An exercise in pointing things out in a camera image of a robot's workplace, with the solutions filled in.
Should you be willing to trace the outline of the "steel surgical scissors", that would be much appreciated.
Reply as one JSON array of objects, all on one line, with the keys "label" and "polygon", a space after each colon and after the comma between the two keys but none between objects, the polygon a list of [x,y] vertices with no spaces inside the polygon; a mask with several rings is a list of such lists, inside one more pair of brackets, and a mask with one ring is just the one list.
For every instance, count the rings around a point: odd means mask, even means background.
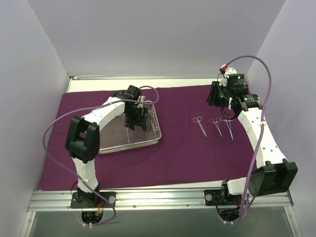
[{"label": "steel surgical scissors", "polygon": [[200,127],[200,129],[201,129],[201,131],[202,131],[202,133],[203,133],[203,135],[204,135],[205,137],[207,137],[207,134],[206,134],[206,132],[205,132],[203,126],[202,126],[202,123],[201,123],[201,122],[202,122],[202,117],[201,117],[201,116],[198,116],[198,117],[196,117],[196,118],[193,118],[193,122],[198,123],[198,125],[199,125],[199,127]]}]

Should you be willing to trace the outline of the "steel forceps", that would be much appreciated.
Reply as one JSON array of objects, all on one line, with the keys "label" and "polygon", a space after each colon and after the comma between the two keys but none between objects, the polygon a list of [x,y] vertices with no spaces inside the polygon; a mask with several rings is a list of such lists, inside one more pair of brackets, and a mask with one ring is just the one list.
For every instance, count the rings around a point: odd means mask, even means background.
[{"label": "steel forceps", "polygon": [[220,117],[220,120],[226,123],[228,131],[229,131],[230,136],[231,136],[231,139],[233,141],[234,137],[233,137],[233,133],[232,133],[231,121],[233,121],[234,118],[232,116],[230,116],[229,118]]}]

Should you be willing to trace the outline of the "metal mesh instrument tray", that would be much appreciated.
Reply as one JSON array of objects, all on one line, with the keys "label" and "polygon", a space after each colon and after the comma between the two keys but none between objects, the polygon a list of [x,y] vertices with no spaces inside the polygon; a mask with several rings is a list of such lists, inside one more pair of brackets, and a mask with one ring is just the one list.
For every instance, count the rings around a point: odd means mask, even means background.
[{"label": "metal mesh instrument tray", "polygon": [[146,130],[136,126],[134,130],[125,127],[125,115],[116,116],[100,131],[99,154],[109,154],[145,147],[158,143],[161,129],[154,105],[147,107]]}]

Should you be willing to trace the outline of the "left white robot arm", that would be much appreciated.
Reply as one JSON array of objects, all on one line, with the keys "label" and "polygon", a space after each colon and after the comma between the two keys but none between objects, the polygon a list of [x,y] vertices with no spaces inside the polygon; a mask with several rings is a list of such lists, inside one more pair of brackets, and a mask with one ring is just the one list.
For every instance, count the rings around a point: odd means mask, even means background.
[{"label": "left white robot arm", "polygon": [[96,177],[95,158],[100,149],[100,131],[118,115],[125,115],[124,126],[134,130],[139,126],[147,130],[148,106],[144,96],[111,96],[89,114],[71,119],[65,148],[69,152],[78,177],[78,196],[88,207],[99,203],[99,182]]}]

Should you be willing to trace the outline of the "steel clamp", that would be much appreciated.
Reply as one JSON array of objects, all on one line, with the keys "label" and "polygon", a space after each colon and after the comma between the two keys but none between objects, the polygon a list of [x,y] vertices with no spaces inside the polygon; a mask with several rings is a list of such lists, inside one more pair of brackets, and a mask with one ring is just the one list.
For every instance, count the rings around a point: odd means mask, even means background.
[{"label": "steel clamp", "polygon": [[219,128],[219,123],[221,122],[220,118],[210,119],[209,122],[210,122],[211,124],[215,125],[215,127],[216,127],[218,133],[220,134],[221,137],[223,137],[223,136],[222,136],[222,132],[221,132],[221,130],[220,130],[220,128]]}]

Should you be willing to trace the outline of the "purple surgical wrap cloth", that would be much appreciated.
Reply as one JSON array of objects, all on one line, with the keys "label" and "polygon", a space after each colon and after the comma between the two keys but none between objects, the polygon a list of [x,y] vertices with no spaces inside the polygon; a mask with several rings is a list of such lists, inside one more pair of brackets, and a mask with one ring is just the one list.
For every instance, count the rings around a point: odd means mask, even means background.
[{"label": "purple surgical wrap cloth", "polygon": [[[246,176],[253,149],[239,121],[231,123],[232,141],[222,122],[218,133],[210,119],[220,117],[217,107],[207,104],[210,87],[187,86],[145,90],[155,109],[162,137],[157,144],[122,152],[99,155],[95,160],[101,189],[145,187],[221,181]],[[38,189],[69,190],[76,181],[75,165],[65,149],[65,140],[73,116],[83,116],[84,107],[102,105],[109,91],[73,92],[63,95],[52,131],[47,159]],[[193,118],[202,117],[205,137]]]}]

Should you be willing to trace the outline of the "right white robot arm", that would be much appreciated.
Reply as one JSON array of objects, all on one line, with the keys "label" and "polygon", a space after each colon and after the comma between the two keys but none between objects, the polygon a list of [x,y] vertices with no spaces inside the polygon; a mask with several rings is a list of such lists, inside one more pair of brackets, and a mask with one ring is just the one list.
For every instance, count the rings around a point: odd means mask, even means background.
[{"label": "right white robot arm", "polygon": [[297,172],[295,162],[289,162],[272,136],[264,115],[264,106],[257,94],[251,94],[240,80],[226,85],[214,81],[207,98],[210,106],[228,108],[244,128],[253,149],[247,175],[225,180],[219,192],[223,203],[232,203],[237,196],[260,197],[289,190]]}]

